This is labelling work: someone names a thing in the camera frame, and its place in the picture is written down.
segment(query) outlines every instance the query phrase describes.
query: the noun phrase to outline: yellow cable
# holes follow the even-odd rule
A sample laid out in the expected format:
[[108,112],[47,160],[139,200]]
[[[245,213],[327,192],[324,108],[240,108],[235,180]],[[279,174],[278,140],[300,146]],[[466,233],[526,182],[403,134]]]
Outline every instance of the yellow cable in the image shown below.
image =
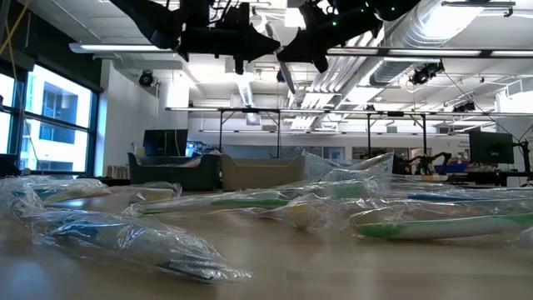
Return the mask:
[[[7,32],[8,36],[12,33],[12,32],[9,31],[9,24],[7,24],[7,21],[6,21],[6,32]],[[15,82],[17,82],[18,81],[18,78],[17,78],[17,66],[15,65],[15,57],[13,56],[13,47],[12,47],[12,44],[11,44],[11,40],[9,38],[7,39],[7,45],[9,47],[9,57],[11,58],[11,67],[13,69],[13,77],[15,78]],[[27,119],[23,116],[25,108],[22,107],[22,99],[21,99],[22,93],[18,90],[20,85],[16,84],[15,87],[16,87],[15,88],[15,93],[17,94],[17,100],[18,100],[19,105],[21,106],[21,112],[22,112],[21,119],[24,122],[24,125],[26,126],[27,135],[29,136],[30,144],[32,145],[33,154],[35,155],[35,159],[37,160],[37,165],[41,169],[41,174],[44,175],[44,170],[42,170],[41,161],[37,157],[37,150],[35,150],[35,145],[33,145],[32,134],[29,131],[30,127],[27,124]]]
[[0,47],[0,56],[2,55],[3,51],[6,49],[7,44],[11,42],[11,38],[13,37],[13,34],[15,33],[15,31],[17,31],[18,25],[22,21],[22,17],[24,17],[24,13],[26,13],[27,7],[30,4],[30,1],[32,0],[27,0],[26,4],[24,4],[24,8],[20,12],[20,15],[18,15],[15,25],[13,25],[13,30],[7,35],[6,41],[2,44],[2,47]]

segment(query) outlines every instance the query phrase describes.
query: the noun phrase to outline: blue object in plastic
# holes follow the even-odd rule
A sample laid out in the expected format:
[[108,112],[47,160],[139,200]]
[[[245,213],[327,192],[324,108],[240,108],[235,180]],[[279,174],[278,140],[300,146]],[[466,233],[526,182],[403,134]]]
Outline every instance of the blue object in plastic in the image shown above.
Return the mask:
[[459,196],[444,196],[444,195],[430,195],[430,194],[412,194],[407,196],[410,200],[422,200],[433,202],[461,202],[461,201],[476,201],[476,200],[490,200],[476,197],[459,197]]

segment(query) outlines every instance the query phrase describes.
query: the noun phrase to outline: table surface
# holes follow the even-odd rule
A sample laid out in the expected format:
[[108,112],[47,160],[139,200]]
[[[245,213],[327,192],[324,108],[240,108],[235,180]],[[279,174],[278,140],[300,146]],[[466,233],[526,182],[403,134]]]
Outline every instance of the table surface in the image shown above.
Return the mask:
[[[77,201],[120,212],[127,203]],[[239,212],[159,219],[215,245],[244,282],[202,284],[34,246],[0,217],[0,299],[531,299],[533,249],[485,239],[382,242],[310,234]]]

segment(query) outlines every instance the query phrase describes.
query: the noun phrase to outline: wire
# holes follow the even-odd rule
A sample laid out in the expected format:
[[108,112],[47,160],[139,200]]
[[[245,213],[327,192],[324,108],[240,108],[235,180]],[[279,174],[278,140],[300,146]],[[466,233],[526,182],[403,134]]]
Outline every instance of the wire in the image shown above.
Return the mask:
[[[12,36],[12,34],[11,34],[12,31],[11,32],[9,31],[9,24],[7,24],[7,21],[6,21],[6,32],[7,32],[7,36],[8,36],[8,40],[6,42],[7,42],[7,45],[9,47],[9,57],[11,58],[11,67],[12,67],[12,70],[13,70],[13,77],[15,78],[15,81],[17,81],[18,80],[17,67],[15,66],[15,57],[13,56],[13,47],[12,47],[12,44],[11,44],[11,39],[9,39],[9,37]],[[24,127],[26,128],[27,135],[29,136],[30,145],[32,146],[33,155],[35,155],[35,159],[37,160],[37,165],[39,166],[39,169],[41,169],[41,174],[44,175],[44,170],[42,169],[41,161],[39,160],[39,157],[37,156],[37,150],[35,149],[35,145],[33,144],[32,133],[30,132],[30,127],[29,127],[29,125],[27,123],[26,116],[24,115],[24,109],[25,108],[22,107],[22,99],[21,99],[22,92],[19,91],[20,85],[15,83],[15,87],[16,87],[15,93],[17,94],[17,100],[18,100],[19,105],[21,105],[21,116],[20,116],[20,118],[24,121]]]
[[[448,75],[447,72],[443,71],[443,73],[450,79],[450,81],[456,86],[456,88],[459,89],[459,91],[461,91],[461,93],[463,93],[463,96],[465,96],[468,100],[472,101],[473,102],[473,99],[470,98],[470,96],[468,96],[468,94],[465,93],[465,91],[463,91],[458,85],[457,83],[451,79],[450,75]],[[476,105],[477,109],[481,110],[482,113],[485,113],[485,111],[479,106],[477,105],[477,103],[474,102],[474,105]],[[507,129],[505,129],[503,126],[501,126],[493,117],[491,117],[489,114],[486,115],[492,122],[494,122],[494,124],[496,124],[496,126],[498,126],[499,128],[501,128],[503,131],[505,131],[506,133],[509,133],[516,141],[520,142],[519,139],[517,139],[512,133],[510,133]]]
[[211,19],[209,19],[209,21],[216,19],[218,17],[218,11],[224,9],[223,7],[220,7],[220,1],[221,0],[218,0],[216,7],[214,5],[211,6],[211,8],[215,10],[215,15]]
[[220,16],[220,20],[219,21],[223,21],[224,20],[224,18],[226,17],[227,9],[230,7],[231,3],[232,3],[232,0],[227,0],[226,6],[224,7],[224,11],[222,12],[222,15]]
[[180,157],[180,148],[177,146],[177,129],[174,130],[174,144],[176,144],[177,156]]
[[27,7],[30,4],[30,1],[32,1],[32,0],[27,0],[26,3],[24,4],[24,7],[22,8],[22,11],[20,12],[20,14],[17,17],[17,21],[15,21],[15,24],[13,25],[13,30],[11,32],[7,31],[8,34],[7,34],[6,41],[0,47],[0,55],[2,55],[3,51],[6,49],[7,44],[11,42],[13,34],[15,33],[15,31],[17,31],[18,25],[22,21],[22,17],[24,17],[24,13],[26,13]]

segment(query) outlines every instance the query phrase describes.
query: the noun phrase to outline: computer monitor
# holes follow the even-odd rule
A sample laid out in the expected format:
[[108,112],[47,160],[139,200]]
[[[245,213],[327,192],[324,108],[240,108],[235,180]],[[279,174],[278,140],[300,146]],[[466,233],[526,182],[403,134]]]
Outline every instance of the computer monitor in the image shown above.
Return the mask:
[[469,132],[469,135],[472,163],[515,163],[510,134]]
[[187,134],[186,129],[146,130],[142,146],[147,156],[185,156]]

